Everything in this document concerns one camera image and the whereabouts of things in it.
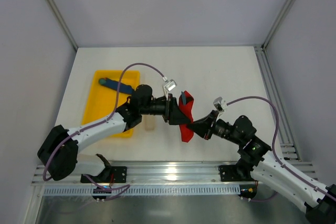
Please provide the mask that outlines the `red paper napkin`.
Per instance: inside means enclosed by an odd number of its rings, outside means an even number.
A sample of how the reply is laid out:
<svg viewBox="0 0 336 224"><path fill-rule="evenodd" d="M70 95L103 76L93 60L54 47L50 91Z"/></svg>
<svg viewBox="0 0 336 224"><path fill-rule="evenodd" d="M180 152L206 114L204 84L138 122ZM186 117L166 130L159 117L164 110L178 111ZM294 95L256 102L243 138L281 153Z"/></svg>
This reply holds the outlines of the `red paper napkin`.
<svg viewBox="0 0 336 224"><path fill-rule="evenodd" d="M179 97L178 107L188 117L190 123L193 123L192 108L194 104L193 96L187 91L181 92ZM188 143L194 136L194 132L187 127L187 124L179 125L181 140L184 143Z"/></svg>

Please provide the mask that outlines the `right aluminium frame post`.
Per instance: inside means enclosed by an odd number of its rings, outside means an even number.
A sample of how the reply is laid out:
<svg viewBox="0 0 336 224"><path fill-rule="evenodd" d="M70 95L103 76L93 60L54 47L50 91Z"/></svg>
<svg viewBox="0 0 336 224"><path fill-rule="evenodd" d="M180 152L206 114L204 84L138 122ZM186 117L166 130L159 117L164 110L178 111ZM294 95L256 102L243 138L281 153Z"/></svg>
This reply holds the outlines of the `right aluminium frame post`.
<svg viewBox="0 0 336 224"><path fill-rule="evenodd" d="M269 46L270 42L274 38L276 32L280 28L281 24L284 22L285 18L287 17L289 11L291 10L292 6L294 5L296 0L285 0L283 3L278 15L276 16L276 19L274 20L263 44L262 49L265 51L267 47Z"/></svg>

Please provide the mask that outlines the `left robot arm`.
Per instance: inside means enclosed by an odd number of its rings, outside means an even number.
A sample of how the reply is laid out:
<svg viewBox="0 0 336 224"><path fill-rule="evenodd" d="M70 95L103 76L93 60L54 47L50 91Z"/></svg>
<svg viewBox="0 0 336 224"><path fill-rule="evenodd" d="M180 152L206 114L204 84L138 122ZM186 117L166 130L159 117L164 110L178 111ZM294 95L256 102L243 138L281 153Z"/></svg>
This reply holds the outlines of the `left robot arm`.
<svg viewBox="0 0 336 224"><path fill-rule="evenodd" d="M79 158L79 153L103 138L136 127L143 115L161 116L170 125L191 122L172 94L154 98L149 85L139 85L112 115L70 129L54 126L37 152L45 167L43 179L59 181L72 173L108 178L111 166L101 154Z"/></svg>

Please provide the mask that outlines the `left aluminium frame post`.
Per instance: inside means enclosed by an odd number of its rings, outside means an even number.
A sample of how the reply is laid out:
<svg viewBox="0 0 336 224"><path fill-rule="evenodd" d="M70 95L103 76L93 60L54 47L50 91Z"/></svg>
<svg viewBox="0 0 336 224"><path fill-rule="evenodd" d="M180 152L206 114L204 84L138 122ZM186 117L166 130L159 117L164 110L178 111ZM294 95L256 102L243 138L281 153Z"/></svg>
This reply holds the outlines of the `left aluminium frame post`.
<svg viewBox="0 0 336 224"><path fill-rule="evenodd" d="M66 24L66 21L64 20L56 2L54 0L45 0L45 2L47 3L50 11L52 12L55 20L57 21L57 23L60 26L62 32L64 33L67 40L71 44L72 48L75 50L75 52L77 52L78 48L79 48L78 44L76 43L73 35L71 34L71 31L70 31L68 25Z"/></svg>

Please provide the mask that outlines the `left controller board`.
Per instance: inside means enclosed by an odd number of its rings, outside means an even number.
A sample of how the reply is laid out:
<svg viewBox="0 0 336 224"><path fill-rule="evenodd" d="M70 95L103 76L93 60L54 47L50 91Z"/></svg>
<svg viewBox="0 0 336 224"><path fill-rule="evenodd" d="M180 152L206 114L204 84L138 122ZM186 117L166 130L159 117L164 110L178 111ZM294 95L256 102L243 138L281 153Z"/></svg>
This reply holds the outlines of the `left controller board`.
<svg viewBox="0 0 336 224"><path fill-rule="evenodd" d="M111 195L112 195L112 189L109 187L103 187L103 188L96 187L92 191L92 197L94 198L94 200L97 201L100 200L105 201Z"/></svg>

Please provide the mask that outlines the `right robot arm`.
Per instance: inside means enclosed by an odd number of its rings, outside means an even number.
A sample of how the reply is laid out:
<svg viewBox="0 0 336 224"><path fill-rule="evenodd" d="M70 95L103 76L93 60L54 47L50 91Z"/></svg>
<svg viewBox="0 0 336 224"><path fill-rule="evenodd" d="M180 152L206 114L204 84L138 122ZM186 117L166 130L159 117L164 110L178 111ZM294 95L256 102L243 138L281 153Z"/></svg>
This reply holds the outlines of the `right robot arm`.
<svg viewBox="0 0 336 224"><path fill-rule="evenodd" d="M287 198L310 223L335 223L335 185L327 186L278 157L273 147L256 136L248 117L242 115L229 124L212 111L187 128L206 140L216 135L238 145L237 169Z"/></svg>

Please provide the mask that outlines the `controller board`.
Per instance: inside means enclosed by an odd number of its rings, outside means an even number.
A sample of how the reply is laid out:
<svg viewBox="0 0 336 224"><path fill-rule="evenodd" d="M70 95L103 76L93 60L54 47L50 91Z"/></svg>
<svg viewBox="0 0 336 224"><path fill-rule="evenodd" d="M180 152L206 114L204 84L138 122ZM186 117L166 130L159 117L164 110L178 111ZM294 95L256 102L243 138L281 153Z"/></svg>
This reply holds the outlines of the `controller board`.
<svg viewBox="0 0 336 224"><path fill-rule="evenodd" d="M243 198L253 199L257 195L257 186L256 185L240 185L240 191L238 196Z"/></svg>
<svg viewBox="0 0 336 224"><path fill-rule="evenodd" d="M105 201L111 195L112 195L112 189L109 187L103 187L103 188L96 187L92 191L92 197L94 198L94 200L97 201L100 200Z"/></svg>

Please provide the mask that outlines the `aluminium frame post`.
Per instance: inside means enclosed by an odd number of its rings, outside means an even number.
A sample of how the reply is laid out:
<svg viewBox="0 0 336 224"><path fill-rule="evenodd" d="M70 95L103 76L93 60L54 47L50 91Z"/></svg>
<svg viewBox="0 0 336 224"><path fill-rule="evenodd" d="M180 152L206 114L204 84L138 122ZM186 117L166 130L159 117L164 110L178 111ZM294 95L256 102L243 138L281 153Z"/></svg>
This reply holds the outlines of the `aluminium frame post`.
<svg viewBox="0 0 336 224"><path fill-rule="evenodd" d="M292 6L294 5L296 0L285 0L283 3L278 15L276 16L276 19L274 20L263 44L262 49L265 51L267 47L269 46L270 42L274 38L276 32L280 28L281 24L284 22L285 18L287 17L289 11L291 10Z"/></svg>
<svg viewBox="0 0 336 224"><path fill-rule="evenodd" d="M68 25L66 24L66 21L64 20L56 2L54 0L45 0L45 2L47 3L50 11L52 12L55 20L57 21L57 23L60 26L62 32L64 33L67 40L71 44L72 48L75 50L75 52L77 52L78 48L79 48L78 44L76 43L73 35L71 34L71 31L70 31Z"/></svg>

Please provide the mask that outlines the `right aluminium side rail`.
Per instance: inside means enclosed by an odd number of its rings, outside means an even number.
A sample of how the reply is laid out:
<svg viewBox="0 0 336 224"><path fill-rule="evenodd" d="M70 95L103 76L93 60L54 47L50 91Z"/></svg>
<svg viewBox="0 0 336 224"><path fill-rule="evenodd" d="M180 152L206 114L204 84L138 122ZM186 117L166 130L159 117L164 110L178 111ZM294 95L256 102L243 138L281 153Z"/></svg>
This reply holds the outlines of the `right aluminium side rail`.
<svg viewBox="0 0 336 224"><path fill-rule="evenodd" d="M261 46L255 46L254 51L259 64L259 69L263 78L264 86L268 99L274 104L279 117L279 142L282 153L288 161L301 161L299 152L296 148L293 132L290 128L288 118L285 113L283 103L280 98L274 75L267 59L266 52Z"/></svg>

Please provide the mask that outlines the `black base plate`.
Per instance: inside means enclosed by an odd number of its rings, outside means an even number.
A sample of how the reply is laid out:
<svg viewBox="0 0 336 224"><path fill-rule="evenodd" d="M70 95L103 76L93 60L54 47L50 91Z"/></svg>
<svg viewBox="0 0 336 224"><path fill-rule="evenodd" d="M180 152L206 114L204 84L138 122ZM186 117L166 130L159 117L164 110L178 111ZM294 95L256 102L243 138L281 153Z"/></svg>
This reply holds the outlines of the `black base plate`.
<svg viewBox="0 0 336 224"><path fill-rule="evenodd" d="M126 183L127 167L126 166L110 166L105 167L98 175L89 175L96 183Z"/></svg>
<svg viewBox="0 0 336 224"><path fill-rule="evenodd" d="M222 182L252 182L249 171L237 165L220 165L218 167Z"/></svg>

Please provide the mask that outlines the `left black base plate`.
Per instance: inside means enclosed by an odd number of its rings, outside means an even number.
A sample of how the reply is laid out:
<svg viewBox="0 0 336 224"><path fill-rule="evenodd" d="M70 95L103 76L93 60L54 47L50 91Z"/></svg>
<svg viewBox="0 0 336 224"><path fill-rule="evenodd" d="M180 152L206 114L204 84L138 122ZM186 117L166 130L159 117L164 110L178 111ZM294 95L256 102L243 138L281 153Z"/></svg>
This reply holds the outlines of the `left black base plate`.
<svg viewBox="0 0 336 224"><path fill-rule="evenodd" d="M96 183L126 183L127 167L126 166L110 166L105 167L98 175L89 175Z"/></svg>

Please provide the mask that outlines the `blue pouch in tray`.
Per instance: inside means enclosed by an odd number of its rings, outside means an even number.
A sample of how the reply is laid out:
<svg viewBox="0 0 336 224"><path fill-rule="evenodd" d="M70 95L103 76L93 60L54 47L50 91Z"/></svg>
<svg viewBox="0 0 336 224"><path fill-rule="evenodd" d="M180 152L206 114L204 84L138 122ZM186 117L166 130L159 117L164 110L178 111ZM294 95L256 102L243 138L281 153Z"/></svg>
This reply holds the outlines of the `blue pouch in tray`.
<svg viewBox="0 0 336 224"><path fill-rule="evenodd" d="M119 90L120 93L129 95L131 95L134 92L134 89L130 85L119 83L118 81L114 81L109 78L105 78L104 80L105 80L104 86L109 89L112 89L114 91Z"/></svg>

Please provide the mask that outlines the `right controller board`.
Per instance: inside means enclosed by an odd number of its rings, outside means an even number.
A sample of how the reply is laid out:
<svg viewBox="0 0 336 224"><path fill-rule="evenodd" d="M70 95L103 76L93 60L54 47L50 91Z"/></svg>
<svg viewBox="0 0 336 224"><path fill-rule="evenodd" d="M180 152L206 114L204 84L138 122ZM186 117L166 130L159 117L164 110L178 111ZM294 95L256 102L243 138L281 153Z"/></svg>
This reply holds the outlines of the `right controller board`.
<svg viewBox="0 0 336 224"><path fill-rule="evenodd" d="M253 199L257 195L257 186L256 185L240 185L240 191L238 196L243 198Z"/></svg>

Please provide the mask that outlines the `yellow plastic tray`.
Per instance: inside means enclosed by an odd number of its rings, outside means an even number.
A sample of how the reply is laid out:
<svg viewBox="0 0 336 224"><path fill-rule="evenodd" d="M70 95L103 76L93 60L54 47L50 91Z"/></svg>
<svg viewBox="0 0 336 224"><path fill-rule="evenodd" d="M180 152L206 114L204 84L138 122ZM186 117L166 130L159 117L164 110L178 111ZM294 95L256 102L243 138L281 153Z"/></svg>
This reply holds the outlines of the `yellow plastic tray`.
<svg viewBox="0 0 336 224"><path fill-rule="evenodd" d="M94 73L91 83L87 103L82 117L82 124L87 124L96 121L104 116L111 114L116 101L116 91L104 87L99 84L99 79L108 78L114 81L119 81L122 70L97 70ZM130 85L135 89L140 84L140 72L136 70L127 71L122 78L122 83ZM119 93L118 106L127 101L130 96L125 93ZM111 137L130 138L132 137L134 129L123 133L110 135Z"/></svg>

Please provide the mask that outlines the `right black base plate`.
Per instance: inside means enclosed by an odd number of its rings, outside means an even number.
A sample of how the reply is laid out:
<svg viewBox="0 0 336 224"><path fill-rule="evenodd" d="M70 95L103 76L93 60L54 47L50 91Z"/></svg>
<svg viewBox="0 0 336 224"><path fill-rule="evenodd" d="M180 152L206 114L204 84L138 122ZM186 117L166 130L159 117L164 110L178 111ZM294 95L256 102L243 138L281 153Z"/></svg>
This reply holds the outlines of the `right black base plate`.
<svg viewBox="0 0 336 224"><path fill-rule="evenodd" d="M218 167L222 182L252 182L249 171L237 165L220 165Z"/></svg>

